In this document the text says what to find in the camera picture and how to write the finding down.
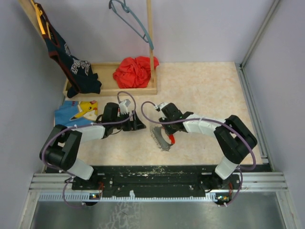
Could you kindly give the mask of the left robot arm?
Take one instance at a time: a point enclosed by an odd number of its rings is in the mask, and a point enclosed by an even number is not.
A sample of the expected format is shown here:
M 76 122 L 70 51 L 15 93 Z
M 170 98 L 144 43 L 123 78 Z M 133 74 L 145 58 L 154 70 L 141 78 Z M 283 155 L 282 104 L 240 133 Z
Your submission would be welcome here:
M 99 184 L 94 168 L 77 158 L 80 144 L 109 137 L 115 129 L 129 132 L 146 128 L 136 111 L 129 110 L 131 101 L 107 103 L 103 114 L 87 125 L 67 127 L 55 125 L 40 152 L 40 159 L 50 168 L 82 179 L 89 189 Z

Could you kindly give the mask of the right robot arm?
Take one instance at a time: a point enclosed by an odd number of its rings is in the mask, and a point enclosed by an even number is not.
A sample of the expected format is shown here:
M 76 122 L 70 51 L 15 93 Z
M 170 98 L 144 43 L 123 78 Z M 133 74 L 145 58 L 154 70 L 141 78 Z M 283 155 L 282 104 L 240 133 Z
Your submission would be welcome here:
M 213 176 L 213 184 L 219 189 L 230 183 L 229 176 L 257 145 L 255 136 L 235 115 L 213 120 L 193 112 L 183 114 L 173 103 L 162 103 L 156 110 L 161 113 L 159 122 L 162 122 L 171 145 L 174 144 L 173 135 L 177 132 L 203 134 L 217 140 L 224 155 Z

